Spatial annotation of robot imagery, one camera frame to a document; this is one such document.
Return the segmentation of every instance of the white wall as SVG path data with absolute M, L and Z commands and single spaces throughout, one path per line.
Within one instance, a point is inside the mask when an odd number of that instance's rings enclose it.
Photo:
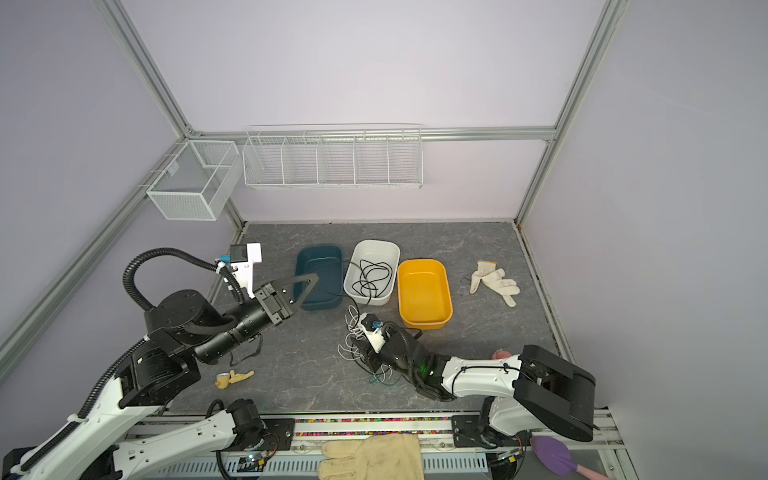
M 125 0 L 192 125 L 553 125 L 604 0 Z
M 544 153 L 540 140 L 424 143 L 424 186 L 252 190 L 233 199 L 249 221 L 514 218 Z
M 524 225 L 640 478 L 764 478 L 768 4 L 632 2 Z
M 212 261 L 227 252 L 229 220 L 172 222 L 152 203 L 110 250 L 59 313 L 29 354 L 0 386 L 0 455 L 33 446 L 77 412 L 98 377 L 147 334 L 144 311 L 125 293 L 125 266 L 139 253 L 175 247 Z M 171 293 L 208 293 L 215 274 L 173 257 L 146 262 L 136 274 L 138 289 L 157 304 Z
M 89 0 L 0 2 L 0 335 L 176 137 Z

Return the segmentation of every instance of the wire basket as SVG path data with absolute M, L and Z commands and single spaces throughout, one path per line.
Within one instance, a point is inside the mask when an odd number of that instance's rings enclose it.
M 216 220 L 242 173 L 233 141 L 189 140 L 147 195 L 168 220 Z
M 421 187 L 418 129 L 400 131 L 257 132 L 243 146 L 249 187 Z

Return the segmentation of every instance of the white glove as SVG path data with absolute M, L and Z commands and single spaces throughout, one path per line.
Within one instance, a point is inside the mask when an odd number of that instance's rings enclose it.
M 479 284 L 479 280 L 482 280 L 486 287 L 501 295 L 507 305 L 513 307 L 517 303 L 512 299 L 512 295 L 520 293 L 518 284 L 512 279 L 505 279 L 503 269 L 499 268 L 488 272 L 489 267 L 495 266 L 496 264 L 493 262 L 478 261 L 478 269 L 472 274 L 472 285 L 469 287 L 469 292 L 477 291 L 477 284 Z
M 390 433 L 365 440 L 332 440 L 322 448 L 320 480 L 424 480 L 419 437 Z

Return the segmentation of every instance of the black mounting plate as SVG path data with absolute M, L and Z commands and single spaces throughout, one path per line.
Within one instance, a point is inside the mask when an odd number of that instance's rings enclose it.
M 271 452 L 275 449 L 277 442 L 278 450 L 290 450 L 290 444 L 293 441 L 293 428 L 296 426 L 296 419 L 262 419 L 266 424 L 264 443 L 259 445 L 256 450 L 267 450 Z
M 453 430 L 453 445 L 457 447 L 479 447 L 481 449 L 493 449 L 493 443 L 500 447 L 520 446 L 520 442 L 515 437 L 508 437 L 496 433 L 492 442 L 486 441 L 480 434 L 478 423 L 480 415 L 454 415 L 451 417 L 451 428 Z

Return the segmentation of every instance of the pink object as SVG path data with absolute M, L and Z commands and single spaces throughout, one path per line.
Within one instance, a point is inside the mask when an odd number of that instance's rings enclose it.
M 552 437 L 533 437 L 531 447 L 541 463 L 557 475 L 563 476 L 570 472 L 577 472 L 589 480 L 610 480 L 595 470 L 577 465 L 571 458 L 568 447 L 560 440 Z
M 511 357 L 512 354 L 510 352 L 507 352 L 505 350 L 498 350 L 496 353 L 494 353 L 491 358 L 493 360 L 499 360 L 499 359 L 508 359 Z

